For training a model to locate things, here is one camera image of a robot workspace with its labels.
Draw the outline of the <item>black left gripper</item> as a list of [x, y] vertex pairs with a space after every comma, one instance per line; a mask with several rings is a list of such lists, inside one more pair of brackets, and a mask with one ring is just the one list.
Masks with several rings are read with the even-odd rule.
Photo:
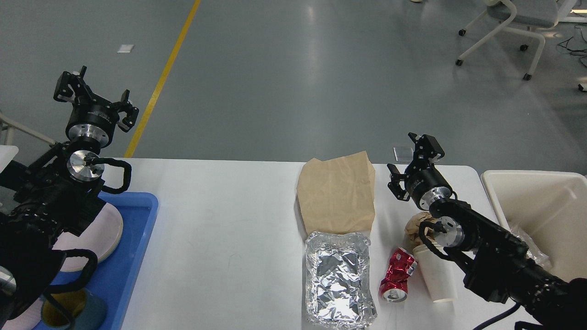
[[56, 83], [53, 100], [68, 102], [73, 106], [65, 134], [69, 140], [89, 137], [99, 142], [101, 148], [111, 144], [116, 125], [128, 133], [136, 124], [139, 109], [130, 100], [130, 90], [126, 89], [119, 102], [105, 106], [99, 105], [97, 96], [84, 81], [87, 67], [73, 73], [63, 71]]

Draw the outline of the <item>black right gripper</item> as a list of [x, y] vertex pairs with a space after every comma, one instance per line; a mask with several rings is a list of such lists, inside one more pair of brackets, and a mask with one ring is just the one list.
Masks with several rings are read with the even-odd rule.
[[[388, 189], [400, 201], [414, 201], [418, 209], [428, 211], [432, 203], [451, 198], [454, 191], [434, 163], [446, 153], [438, 140], [429, 134], [408, 133], [415, 144], [413, 159], [406, 171], [400, 172], [394, 164], [387, 164], [390, 171]], [[400, 185], [405, 181], [405, 188]]]

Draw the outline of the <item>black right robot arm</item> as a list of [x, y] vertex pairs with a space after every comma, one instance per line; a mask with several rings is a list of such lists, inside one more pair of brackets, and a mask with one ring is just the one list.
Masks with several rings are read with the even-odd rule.
[[488, 302], [515, 305], [482, 324], [501, 321], [524, 308], [536, 323], [517, 321], [516, 330], [584, 330], [586, 280], [566, 282], [527, 256], [528, 245], [509, 230], [459, 200], [434, 163], [445, 155], [435, 137], [409, 133], [415, 145], [405, 171], [388, 164], [388, 188], [402, 201], [413, 200], [434, 221], [423, 221], [418, 236], [440, 259], [454, 262], [464, 272], [464, 286]]

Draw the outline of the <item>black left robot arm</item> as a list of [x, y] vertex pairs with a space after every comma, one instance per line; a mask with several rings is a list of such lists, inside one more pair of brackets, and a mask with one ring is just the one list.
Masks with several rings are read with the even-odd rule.
[[72, 104], [65, 142], [46, 138], [50, 149], [30, 165], [9, 161], [1, 185], [15, 192], [17, 206], [1, 214], [1, 324], [19, 317], [39, 297], [80, 290], [97, 268], [90, 249], [54, 249], [65, 232], [80, 236], [105, 206], [100, 192], [120, 194], [130, 186], [132, 166], [101, 157], [115, 128], [129, 132], [139, 109], [124, 90], [112, 102], [84, 81], [86, 66], [64, 71], [53, 99]]

